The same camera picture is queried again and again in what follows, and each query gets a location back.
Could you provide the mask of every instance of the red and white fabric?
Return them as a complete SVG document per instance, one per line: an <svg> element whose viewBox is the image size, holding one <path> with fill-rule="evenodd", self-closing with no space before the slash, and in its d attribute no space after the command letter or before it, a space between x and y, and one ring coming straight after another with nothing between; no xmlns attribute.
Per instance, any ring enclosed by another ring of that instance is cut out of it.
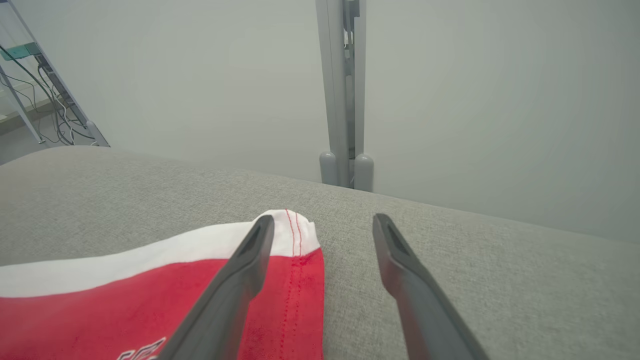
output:
<svg viewBox="0 0 640 360"><path fill-rule="evenodd" d="M238 359L322 359L316 228L293 211L265 214L275 220L271 257ZM252 225L212 225L107 256L0 267L0 359L155 358Z"/></svg>

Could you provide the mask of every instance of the seam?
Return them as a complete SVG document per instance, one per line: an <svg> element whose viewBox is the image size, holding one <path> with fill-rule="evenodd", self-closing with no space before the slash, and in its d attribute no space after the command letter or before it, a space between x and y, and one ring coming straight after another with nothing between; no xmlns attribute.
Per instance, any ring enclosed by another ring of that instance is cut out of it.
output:
<svg viewBox="0 0 640 360"><path fill-rule="evenodd" d="M295 339L297 338L297 334L296 331L298 330L298 310L300 310L300 293L302 292L302 232L300 231L300 223L298 222L298 213L296 213L296 225L298 225L298 234L300 234L300 256L298 257L297 260L297 266L298 266L298 294L296 296L296 315L295 315L295 321L293 321L293 331L291 332L291 336L294 340L294 344ZM296 348L292 347L291 348L291 353L294 355L293 358L295 358L296 355Z"/></svg>
<svg viewBox="0 0 640 360"><path fill-rule="evenodd" d="M296 234L293 232L293 224L291 223L291 217L289 216L289 210L288 209L284 209L284 211L287 212L287 218L289 218L289 226L291 226L291 236L293 236L293 244L291 244L291 256L295 256L295 249L296 249Z"/></svg>
<svg viewBox="0 0 640 360"><path fill-rule="evenodd" d="M298 234L300 235L300 243L298 245L298 255L302 256L302 231L300 231L300 223L298 222L298 213L296 213L296 225L298 226Z"/></svg>
<svg viewBox="0 0 640 360"><path fill-rule="evenodd" d="M291 246L291 250L295 249L296 244L296 234L293 232L293 224L291 223L291 217L289 216L289 210L284 209L287 212L287 218L289 218L289 225L291 226L291 236L293 237L293 245ZM284 303L284 319L282 321L282 337L280 338L280 360L284 360L284 340L286 335L286 327L287 327L287 314L289 313L289 299L291 298L291 288L293 287L293 268L289 273L289 291L287 293L287 299Z"/></svg>

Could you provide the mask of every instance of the gray couch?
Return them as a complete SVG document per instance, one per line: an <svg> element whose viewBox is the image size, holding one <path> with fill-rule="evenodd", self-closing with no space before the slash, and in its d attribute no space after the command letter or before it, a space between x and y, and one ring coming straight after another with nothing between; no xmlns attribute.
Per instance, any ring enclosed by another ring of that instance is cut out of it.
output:
<svg viewBox="0 0 640 360"><path fill-rule="evenodd" d="M121 252L289 208L316 223L324 356L406 358L371 235L386 213L492 359L639 359L640 245L100 147L0 167L0 265Z"/></svg>

